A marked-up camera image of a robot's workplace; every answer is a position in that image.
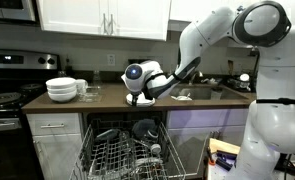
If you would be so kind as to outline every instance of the dish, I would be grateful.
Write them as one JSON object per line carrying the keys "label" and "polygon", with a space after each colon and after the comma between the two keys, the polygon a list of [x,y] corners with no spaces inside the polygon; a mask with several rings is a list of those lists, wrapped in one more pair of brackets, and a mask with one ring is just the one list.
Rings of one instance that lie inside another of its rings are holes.
{"label": "dish", "polygon": [[66,94],[66,93],[71,93],[73,91],[76,90],[76,85],[75,86],[72,86],[70,88],[64,88],[64,89],[50,89],[50,88],[47,88],[48,92],[50,94]]}
{"label": "dish", "polygon": [[75,82],[74,78],[61,77],[48,80],[46,85],[50,89],[65,89],[75,86]]}
{"label": "dish", "polygon": [[57,102],[68,102],[72,100],[77,94],[77,91],[73,91],[66,94],[52,94],[48,92],[50,99],[57,101]]}

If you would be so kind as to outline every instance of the gray wall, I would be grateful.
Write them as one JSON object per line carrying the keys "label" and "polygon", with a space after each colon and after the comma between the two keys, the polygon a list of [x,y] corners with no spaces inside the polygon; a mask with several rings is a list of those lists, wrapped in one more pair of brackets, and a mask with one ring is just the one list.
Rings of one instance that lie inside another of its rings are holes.
{"label": "gray wall", "polygon": [[[169,31],[166,42],[83,36],[43,32],[40,27],[0,24],[0,48],[44,51],[59,54],[62,64],[68,55],[75,70],[123,71],[128,59],[157,59],[163,70],[177,63],[180,32]],[[253,69],[255,58],[247,56],[249,49],[228,48],[222,39],[202,56],[198,67],[206,74],[227,74],[227,60],[235,62],[235,71]],[[107,65],[107,54],[116,55],[116,66]]]}

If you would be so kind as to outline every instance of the faucet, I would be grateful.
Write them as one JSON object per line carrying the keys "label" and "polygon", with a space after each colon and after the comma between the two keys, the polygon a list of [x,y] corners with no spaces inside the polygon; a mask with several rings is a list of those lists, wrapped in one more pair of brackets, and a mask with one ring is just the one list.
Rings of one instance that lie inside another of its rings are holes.
{"label": "faucet", "polygon": [[193,83],[194,83],[194,79],[195,79],[196,75],[198,75],[198,77],[203,77],[203,73],[201,73],[201,72],[198,71],[198,70],[194,71],[194,73],[193,73],[193,75],[191,76],[191,78],[190,78],[190,80],[189,80],[189,83],[188,83],[190,86],[193,85]]}

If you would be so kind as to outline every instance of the lower cabinet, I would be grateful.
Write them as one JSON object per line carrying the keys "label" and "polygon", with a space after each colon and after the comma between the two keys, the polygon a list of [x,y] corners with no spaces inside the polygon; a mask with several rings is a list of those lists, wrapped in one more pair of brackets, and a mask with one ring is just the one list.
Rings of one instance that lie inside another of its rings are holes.
{"label": "lower cabinet", "polygon": [[82,144],[79,113],[27,114],[45,180],[68,180]]}
{"label": "lower cabinet", "polygon": [[81,147],[80,134],[33,136],[46,180],[68,180]]}
{"label": "lower cabinet", "polygon": [[220,132],[219,140],[241,145],[247,114],[247,109],[168,113],[168,133],[186,170],[186,179],[203,176],[205,146],[211,132]]}
{"label": "lower cabinet", "polygon": [[170,129],[169,136],[186,170],[186,178],[203,176],[203,158],[210,132],[219,131],[220,140],[241,145],[245,126]]}

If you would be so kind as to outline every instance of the oven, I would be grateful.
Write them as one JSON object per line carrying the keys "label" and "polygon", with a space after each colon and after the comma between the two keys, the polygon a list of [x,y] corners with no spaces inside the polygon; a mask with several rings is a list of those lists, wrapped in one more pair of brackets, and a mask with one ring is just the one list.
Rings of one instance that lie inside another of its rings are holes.
{"label": "oven", "polygon": [[42,180],[31,130],[21,108],[58,75],[59,56],[0,50],[0,180]]}
{"label": "oven", "polygon": [[43,179],[22,117],[0,118],[0,179]]}

